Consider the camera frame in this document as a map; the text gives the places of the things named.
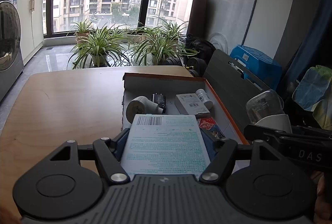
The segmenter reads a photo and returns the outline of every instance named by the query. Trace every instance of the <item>white power adapter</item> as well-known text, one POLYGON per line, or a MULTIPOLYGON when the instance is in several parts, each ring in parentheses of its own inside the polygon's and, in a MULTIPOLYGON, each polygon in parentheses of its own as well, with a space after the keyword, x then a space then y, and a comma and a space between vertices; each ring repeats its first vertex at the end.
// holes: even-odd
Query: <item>white power adapter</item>
POLYGON ((157 103, 154 103, 148 100, 145 96, 136 97, 133 99, 126 109, 126 117, 129 123, 134 121, 136 114, 162 114, 163 109, 158 106, 157 103))

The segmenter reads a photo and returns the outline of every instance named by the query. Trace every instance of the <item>potted plant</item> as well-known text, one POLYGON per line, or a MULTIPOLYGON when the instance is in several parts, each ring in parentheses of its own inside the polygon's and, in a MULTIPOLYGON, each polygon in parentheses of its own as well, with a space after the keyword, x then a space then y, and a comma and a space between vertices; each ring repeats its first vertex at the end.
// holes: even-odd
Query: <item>potted plant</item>
POLYGON ((75 29, 75 35, 76 35, 76 43, 82 43, 82 37, 87 37, 89 32, 93 30, 92 21, 84 20, 80 22, 74 22, 74 26, 76 26, 75 29))
POLYGON ((124 54, 126 49, 121 46, 123 39, 127 39, 127 33, 119 30, 118 27, 114 29, 97 28, 87 36, 81 37, 81 41, 73 47, 74 54, 69 58, 69 61, 72 57, 77 56, 73 62, 73 69, 77 66, 85 68, 89 56, 91 56, 89 67, 91 67, 92 62, 97 67, 111 66, 107 57, 113 59, 112 66, 122 65, 123 60, 129 63, 129 59, 124 54))
POLYGON ((147 56, 152 55, 152 63, 154 65, 161 65, 162 62, 168 58, 181 58, 183 56, 194 56, 197 51, 186 49, 182 43, 179 42, 181 36, 181 26, 172 23, 167 23, 159 27, 139 27, 138 34, 142 37, 139 43, 134 43, 131 51, 136 63, 140 65, 142 62, 147 65, 147 56))

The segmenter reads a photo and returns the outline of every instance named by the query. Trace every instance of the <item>glossy floor tile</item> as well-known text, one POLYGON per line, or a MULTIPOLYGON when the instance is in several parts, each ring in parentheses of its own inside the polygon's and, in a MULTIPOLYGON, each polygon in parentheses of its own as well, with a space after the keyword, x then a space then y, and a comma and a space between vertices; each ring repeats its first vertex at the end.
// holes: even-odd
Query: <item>glossy floor tile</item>
MULTIPOLYGON (((36 73, 66 70, 68 60, 73 54, 71 52, 73 46, 43 47, 25 65, 23 73, 0 102, 0 134, 17 96, 28 78, 36 73)), ((68 69, 72 69, 71 62, 68 64, 68 69)))

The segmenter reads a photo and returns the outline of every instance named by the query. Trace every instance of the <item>instruction sheet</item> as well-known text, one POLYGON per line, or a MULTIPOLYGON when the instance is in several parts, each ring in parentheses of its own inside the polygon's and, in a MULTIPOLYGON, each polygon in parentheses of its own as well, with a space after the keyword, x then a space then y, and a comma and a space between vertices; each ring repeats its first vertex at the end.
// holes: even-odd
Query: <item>instruction sheet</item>
POLYGON ((135 174, 194 174, 210 164, 194 115, 136 114, 121 166, 135 174))

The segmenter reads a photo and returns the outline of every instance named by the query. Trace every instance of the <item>washing machine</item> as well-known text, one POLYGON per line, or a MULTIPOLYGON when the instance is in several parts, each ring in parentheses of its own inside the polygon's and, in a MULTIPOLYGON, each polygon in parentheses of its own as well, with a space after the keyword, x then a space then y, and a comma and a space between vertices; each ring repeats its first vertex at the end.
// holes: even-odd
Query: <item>washing machine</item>
POLYGON ((23 71, 17 0, 0 0, 0 101, 23 71))

